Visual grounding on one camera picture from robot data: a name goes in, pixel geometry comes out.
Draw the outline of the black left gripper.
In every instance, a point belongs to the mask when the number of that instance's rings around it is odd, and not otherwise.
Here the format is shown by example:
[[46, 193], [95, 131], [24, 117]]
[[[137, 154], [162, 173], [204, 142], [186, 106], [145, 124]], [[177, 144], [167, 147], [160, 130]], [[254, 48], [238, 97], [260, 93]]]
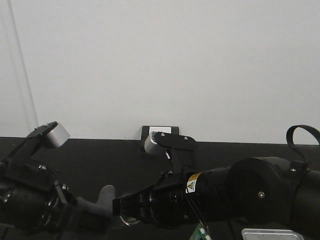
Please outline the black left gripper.
[[52, 234], [105, 234], [113, 219], [85, 212], [77, 206], [76, 198], [56, 181], [53, 195], [44, 205], [37, 230]]

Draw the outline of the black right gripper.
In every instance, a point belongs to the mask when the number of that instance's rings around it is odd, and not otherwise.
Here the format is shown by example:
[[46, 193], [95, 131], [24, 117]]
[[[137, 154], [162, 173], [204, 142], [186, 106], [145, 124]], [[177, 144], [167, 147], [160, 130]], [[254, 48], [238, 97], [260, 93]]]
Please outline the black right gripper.
[[114, 216], [138, 216], [146, 224], [176, 227], [200, 221], [200, 209], [192, 199], [199, 172], [164, 172], [141, 193], [126, 192], [112, 200]]

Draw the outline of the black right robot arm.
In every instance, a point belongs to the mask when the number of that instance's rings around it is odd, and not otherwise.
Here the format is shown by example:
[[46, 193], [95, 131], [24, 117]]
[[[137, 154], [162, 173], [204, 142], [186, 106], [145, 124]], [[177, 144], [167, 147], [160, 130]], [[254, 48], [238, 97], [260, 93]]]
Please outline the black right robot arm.
[[279, 157], [252, 157], [202, 172], [182, 167], [112, 204], [114, 216], [161, 228], [240, 219], [320, 237], [319, 171]]

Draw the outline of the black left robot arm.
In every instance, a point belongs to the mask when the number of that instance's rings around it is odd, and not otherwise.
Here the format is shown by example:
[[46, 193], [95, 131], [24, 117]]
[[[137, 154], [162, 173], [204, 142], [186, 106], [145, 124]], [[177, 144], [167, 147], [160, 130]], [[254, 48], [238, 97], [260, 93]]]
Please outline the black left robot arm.
[[26, 235], [47, 232], [56, 240], [104, 240], [113, 222], [116, 190], [105, 185], [97, 202], [74, 197], [55, 181], [49, 191], [0, 181], [0, 223]]

